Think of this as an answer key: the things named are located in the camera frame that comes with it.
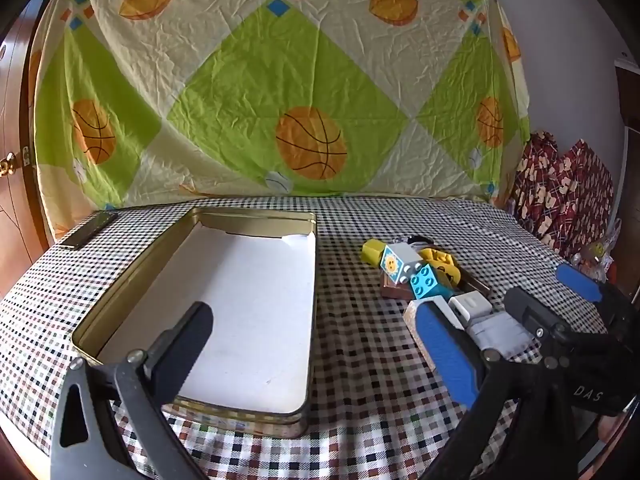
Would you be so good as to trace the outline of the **brown wooden door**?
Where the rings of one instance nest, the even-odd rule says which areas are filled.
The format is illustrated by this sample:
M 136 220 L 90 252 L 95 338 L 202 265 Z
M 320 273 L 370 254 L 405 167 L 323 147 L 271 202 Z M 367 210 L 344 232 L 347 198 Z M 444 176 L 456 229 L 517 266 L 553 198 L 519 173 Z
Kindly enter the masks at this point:
M 29 130 L 32 42 L 47 0 L 30 0 L 1 44 L 1 158 L 13 152 L 14 174 L 1 177 L 1 293 L 50 247 Z

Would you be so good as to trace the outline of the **white charger box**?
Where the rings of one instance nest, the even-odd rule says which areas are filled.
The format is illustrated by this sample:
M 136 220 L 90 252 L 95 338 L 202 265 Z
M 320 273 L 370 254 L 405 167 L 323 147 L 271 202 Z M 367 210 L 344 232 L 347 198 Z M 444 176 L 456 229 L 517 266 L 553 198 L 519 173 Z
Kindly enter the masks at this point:
M 452 296 L 448 300 L 448 306 L 457 315 L 463 327 L 468 327 L 471 322 L 492 313 L 491 303 L 477 290 Z

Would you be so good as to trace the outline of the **basketball pattern hanging sheet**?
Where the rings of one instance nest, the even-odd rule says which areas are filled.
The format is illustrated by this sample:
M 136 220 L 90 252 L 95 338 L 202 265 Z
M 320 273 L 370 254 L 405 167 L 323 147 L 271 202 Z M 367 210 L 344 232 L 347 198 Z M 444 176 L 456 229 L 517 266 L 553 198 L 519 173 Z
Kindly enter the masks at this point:
M 51 0 L 29 67 L 44 214 L 208 196 L 502 207 L 528 139 L 498 0 Z

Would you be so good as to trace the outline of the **small yellow cube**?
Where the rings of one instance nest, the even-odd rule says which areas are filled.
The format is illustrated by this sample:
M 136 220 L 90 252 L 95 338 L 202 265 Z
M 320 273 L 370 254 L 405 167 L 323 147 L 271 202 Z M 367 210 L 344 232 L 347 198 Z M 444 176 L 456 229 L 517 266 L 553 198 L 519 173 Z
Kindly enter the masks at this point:
M 377 238 L 370 238 L 364 242 L 360 249 L 360 259 L 370 266 L 379 266 L 382 260 L 386 244 Z

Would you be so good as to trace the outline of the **gold metal tin box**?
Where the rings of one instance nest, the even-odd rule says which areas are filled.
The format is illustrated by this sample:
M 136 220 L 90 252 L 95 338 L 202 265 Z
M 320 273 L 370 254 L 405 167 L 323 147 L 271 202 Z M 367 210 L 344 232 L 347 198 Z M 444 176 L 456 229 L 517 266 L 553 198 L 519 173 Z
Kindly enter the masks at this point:
M 94 365 L 137 362 L 166 412 L 262 437 L 307 428 L 316 325 L 310 212 L 199 206 L 73 331 Z

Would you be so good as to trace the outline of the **white paper tin liner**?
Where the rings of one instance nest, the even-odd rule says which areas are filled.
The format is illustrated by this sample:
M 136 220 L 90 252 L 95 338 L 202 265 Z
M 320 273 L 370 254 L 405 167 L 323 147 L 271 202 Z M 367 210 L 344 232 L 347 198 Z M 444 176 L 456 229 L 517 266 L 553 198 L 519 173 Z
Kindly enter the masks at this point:
M 195 301 L 212 309 L 208 341 L 180 394 L 222 408 L 293 414 L 308 396 L 316 237 L 232 235 L 196 226 L 99 354 L 150 348 Z

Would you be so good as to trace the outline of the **brass door knob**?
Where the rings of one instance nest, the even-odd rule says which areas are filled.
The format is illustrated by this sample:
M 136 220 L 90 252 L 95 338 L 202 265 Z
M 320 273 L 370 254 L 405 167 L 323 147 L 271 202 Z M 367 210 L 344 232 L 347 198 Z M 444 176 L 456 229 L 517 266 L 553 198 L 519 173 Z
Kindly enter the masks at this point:
M 16 155 L 13 152 L 6 154 L 6 156 L 0 159 L 0 177 L 6 177 L 14 174 L 16 164 Z

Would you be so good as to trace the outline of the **white cork-sided box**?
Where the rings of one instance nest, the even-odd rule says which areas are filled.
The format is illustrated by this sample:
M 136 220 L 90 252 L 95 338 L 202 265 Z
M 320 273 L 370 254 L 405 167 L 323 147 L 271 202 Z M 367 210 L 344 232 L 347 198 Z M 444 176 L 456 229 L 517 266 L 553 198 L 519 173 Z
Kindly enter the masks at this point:
M 429 370 L 436 370 L 437 362 L 444 355 L 444 351 L 449 349 L 448 328 L 463 328 L 457 315 L 442 296 L 410 301 L 404 313 L 404 320 Z

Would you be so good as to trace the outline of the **yellow large toy block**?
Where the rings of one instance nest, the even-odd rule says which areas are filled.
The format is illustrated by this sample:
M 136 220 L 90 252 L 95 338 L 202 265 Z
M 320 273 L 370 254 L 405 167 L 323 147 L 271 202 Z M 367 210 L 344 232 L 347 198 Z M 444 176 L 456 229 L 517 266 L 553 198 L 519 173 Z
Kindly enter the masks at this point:
M 456 288 L 460 284 L 462 279 L 461 271 L 454 261 L 454 257 L 448 252 L 427 247 L 420 249 L 419 255 L 424 261 L 446 276 L 451 288 Z

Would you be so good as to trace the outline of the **plastic bag with smiley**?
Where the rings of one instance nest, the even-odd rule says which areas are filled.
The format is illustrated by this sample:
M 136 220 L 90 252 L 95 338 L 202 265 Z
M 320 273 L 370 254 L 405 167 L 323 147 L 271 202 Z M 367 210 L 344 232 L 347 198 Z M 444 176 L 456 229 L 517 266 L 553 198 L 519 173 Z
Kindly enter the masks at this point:
M 570 264 L 597 282 L 604 283 L 608 280 L 608 270 L 614 259 L 612 251 L 620 236 L 622 219 L 617 218 L 612 226 L 602 237 L 584 246 L 570 259 Z

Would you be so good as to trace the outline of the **red bear pattern cloth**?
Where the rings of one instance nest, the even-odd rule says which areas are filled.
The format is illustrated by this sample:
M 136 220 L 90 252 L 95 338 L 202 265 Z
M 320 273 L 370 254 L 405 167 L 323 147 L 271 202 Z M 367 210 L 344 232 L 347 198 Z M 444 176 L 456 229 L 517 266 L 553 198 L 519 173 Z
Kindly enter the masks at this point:
M 565 259 L 604 235 L 614 200 L 611 173 L 584 140 L 562 153 L 551 133 L 534 132 L 516 168 L 506 209 Z

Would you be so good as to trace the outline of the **brown card box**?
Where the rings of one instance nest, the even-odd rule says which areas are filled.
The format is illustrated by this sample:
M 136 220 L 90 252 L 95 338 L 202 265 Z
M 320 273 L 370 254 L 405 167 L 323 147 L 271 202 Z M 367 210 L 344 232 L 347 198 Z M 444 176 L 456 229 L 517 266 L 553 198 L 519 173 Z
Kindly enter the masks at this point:
M 409 284 L 395 284 L 390 277 L 381 274 L 381 296 L 387 299 L 411 301 L 414 299 L 413 291 Z

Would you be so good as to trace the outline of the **checkered tablecloth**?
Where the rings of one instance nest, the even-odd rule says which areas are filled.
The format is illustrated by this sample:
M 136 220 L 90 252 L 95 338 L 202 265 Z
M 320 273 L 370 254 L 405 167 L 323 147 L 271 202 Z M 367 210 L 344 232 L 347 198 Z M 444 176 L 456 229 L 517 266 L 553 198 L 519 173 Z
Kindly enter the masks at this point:
M 595 307 L 555 277 L 560 258 L 504 211 L 468 200 L 262 197 L 246 208 L 310 211 L 318 229 L 317 338 L 307 433 L 252 437 L 170 419 L 214 479 L 414 479 L 462 419 L 402 318 L 362 263 L 370 238 L 423 235 L 490 287 L 500 306 L 521 286 L 578 332 L 600 333 Z M 85 248 L 52 247 L 1 303 L 1 413 L 39 452 L 50 450 L 70 335 L 119 274 L 186 213 L 186 205 L 122 210 Z

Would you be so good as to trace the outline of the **black smartphone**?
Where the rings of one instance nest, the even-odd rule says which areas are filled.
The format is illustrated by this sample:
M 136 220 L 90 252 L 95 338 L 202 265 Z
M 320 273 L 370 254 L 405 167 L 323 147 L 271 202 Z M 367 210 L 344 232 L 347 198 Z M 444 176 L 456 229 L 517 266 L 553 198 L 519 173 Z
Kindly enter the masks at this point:
M 104 228 L 109 226 L 118 218 L 118 213 L 114 210 L 104 210 L 97 212 L 86 223 L 80 226 L 64 240 L 58 244 L 67 249 L 79 250 L 86 246 L 90 240 L 99 234 Z

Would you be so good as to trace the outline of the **brown harmonica case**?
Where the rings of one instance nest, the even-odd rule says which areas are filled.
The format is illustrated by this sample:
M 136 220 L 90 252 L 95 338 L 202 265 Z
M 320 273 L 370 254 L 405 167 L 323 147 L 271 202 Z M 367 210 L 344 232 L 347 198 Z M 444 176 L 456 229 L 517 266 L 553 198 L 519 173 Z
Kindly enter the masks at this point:
M 485 298 L 489 297 L 491 294 L 491 288 L 489 285 L 464 269 L 460 269 L 460 275 L 461 278 L 458 284 L 458 289 L 462 290 L 462 292 L 479 292 Z

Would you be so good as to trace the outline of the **white toy block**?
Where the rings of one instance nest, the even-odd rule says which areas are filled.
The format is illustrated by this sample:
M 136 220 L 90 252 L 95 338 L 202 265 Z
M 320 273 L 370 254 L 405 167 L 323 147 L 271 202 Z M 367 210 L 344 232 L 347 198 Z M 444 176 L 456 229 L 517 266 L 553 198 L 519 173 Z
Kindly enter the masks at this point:
M 405 284 L 419 272 L 424 261 L 408 243 L 387 244 L 382 252 L 380 267 L 395 284 Z

